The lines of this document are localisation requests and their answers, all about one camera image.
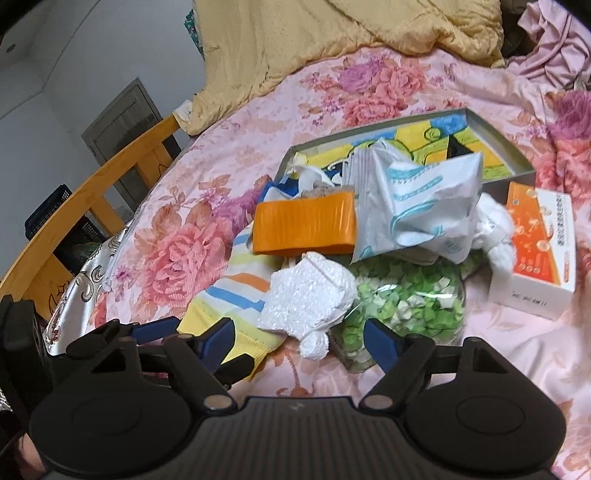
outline pink floral bedsheet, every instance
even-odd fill
[[[150,194],[121,245],[88,328],[106,319],[149,322],[182,316],[189,301],[226,267],[233,237],[252,219],[260,189],[289,146],[348,127],[468,106],[516,144],[538,170],[538,184],[573,196],[579,282],[559,322],[487,302],[486,274],[468,285],[466,335],[485,338],[535,381],[569,421],[555,472],[591,478],[591,93],[558,93],[503,70],[472,66],[435,50],[419,59],[365,48],[286,78],[208,129]],[[351,395],[382,375],[349,375],[332,356],[299,357],[289,340],[250,381],[232,389],[256,395]]]

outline white plastic bag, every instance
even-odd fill
[[[482,154],[417,165],[383,139],[358,147],[343,184],[358,197],[353,262],[421,245],[454,263],[464,261],[476,228]]]

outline silver patterned fabric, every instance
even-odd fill
[[[96,298],[102,289],[103,276],[128,228],[129,225],[126,225],[90,256],[61,296],[43,334],[47,351],[51,355],[65,353],[69,343],[86,333]]]

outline medicine box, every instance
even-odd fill
[[[576,283],[570,196],[511,182],[507,210],[515,223],[517,261],[509,281],[493,275],[489,298],[557,320],[568,308]]]

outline floral bedsheet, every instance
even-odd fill
[[[106,319],[149,322],[182,317],[192,297],[219,278],[233,237],[289,146],[401,115],[468,106],[516,144],[538,171],[538,185],[568,192],[576,208],[579,281],[559,322],[487,302],[486,274],[469,281],[466,335],[485,338],[535,381],[569,421],[554,471],[591,478],[591,93],[560,93],[504,70],[472,66],[435,50],[408,58],[365,48],[307,66],[269,95],[208,129],[150,194],[120,247],[109,293],[87,326]],[[255,395],[351,395],[382,375],[348,374],[328,356],[309,361],[289,340],[249,382]]]

